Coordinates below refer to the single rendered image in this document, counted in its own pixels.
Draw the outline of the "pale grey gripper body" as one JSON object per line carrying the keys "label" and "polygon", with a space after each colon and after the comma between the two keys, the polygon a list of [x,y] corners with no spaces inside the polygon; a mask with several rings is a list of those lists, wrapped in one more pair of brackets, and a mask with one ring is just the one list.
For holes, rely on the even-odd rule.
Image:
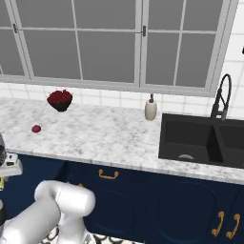
{"label": "pale grey gripper body", "polygon": [[23,166],[20,160],[15,162],[12,166],[8,166],[7,163],[4,163],[0,167],[0,177],[20,175],[22,172]]}

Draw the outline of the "navy open drawer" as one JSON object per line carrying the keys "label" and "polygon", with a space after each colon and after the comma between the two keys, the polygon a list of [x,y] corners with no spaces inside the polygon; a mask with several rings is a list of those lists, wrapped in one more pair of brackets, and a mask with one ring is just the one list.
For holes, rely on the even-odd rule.
{"label": "navy open drawer", "polygon": [[0,192],[7,219],[12,219],[34,202],[34,190],[43,180],[56,180],[64,168],[63,160],[19,155],[23,166],[20,175],[11,176]]}

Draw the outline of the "navy drawer front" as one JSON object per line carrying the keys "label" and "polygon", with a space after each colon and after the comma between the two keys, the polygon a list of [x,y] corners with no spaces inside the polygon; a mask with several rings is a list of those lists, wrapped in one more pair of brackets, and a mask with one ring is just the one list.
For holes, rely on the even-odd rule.
{"label": "navy drawer front", "polygon": [[[96,183],[106,183],[139,189],[146,189],[148,187],[149,174],[137,170],[121,169],[81,162],[69,162],[68,168],[69,179],[73,180],[75,183],[93,181]],[[114,172],[119,172],[119,176],[114,180],[100,178],[98,176],[99,169],[103,170],[104,175],[113,175]]]}

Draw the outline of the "dark bowl of red fruit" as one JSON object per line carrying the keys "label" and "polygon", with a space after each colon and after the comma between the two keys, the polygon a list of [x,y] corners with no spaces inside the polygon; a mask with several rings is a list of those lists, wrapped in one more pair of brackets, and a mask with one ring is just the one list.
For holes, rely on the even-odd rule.
{"label": "dark bowl of red fruit", "polygon": [[58,112],[65,112],[72,102],[72,94],[66,90],[54,91],[49,95],[47,101]]}

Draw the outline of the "navy arched cupboard door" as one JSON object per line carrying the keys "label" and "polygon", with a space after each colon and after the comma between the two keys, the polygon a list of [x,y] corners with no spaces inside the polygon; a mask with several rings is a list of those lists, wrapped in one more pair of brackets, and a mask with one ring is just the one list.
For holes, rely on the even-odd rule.
{"label": "navy arched cupboard door", "polygon": [[231,244],[244,244],[244,186],[240,188],[234,203],[231,218],[231,231],[234,232]]}
{"label": "navy arched cupboard door", "polygon": [[220,244],[238,192],[235,184],[153,173],[146,244]]}
{"label": "navy arched cupboard door", "polygon": [[85,217],[87,229],[132,241],[146,236],[146,192],[122,186],[87,185],[95,194],[95,207]]}

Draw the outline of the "beige soap dispenser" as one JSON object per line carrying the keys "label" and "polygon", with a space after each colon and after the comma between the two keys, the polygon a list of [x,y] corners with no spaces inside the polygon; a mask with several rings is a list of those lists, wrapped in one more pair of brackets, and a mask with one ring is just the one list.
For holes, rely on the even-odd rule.
{"label": "beige soap dispenser", "polygon": [[153,94],[151,94],[150,99],[145,104],[144,113],[147,120],[153,121],[156,118],[157,104],[154,101]]}

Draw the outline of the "grey framed window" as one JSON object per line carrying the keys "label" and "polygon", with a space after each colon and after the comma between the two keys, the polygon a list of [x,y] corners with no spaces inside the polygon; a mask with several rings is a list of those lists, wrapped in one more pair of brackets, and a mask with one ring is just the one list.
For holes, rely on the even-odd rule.
{"label": "grey framed window", "polygon": [[0,0],[0,82],[212,97],[237,5]]}

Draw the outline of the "black double sink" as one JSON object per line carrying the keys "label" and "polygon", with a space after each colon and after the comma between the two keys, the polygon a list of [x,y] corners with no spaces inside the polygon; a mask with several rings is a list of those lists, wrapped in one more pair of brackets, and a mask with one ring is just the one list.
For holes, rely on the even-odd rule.
{"label": "black double sink", "polygon": [[158,157],[244,169],[244,120],[163,113]]}

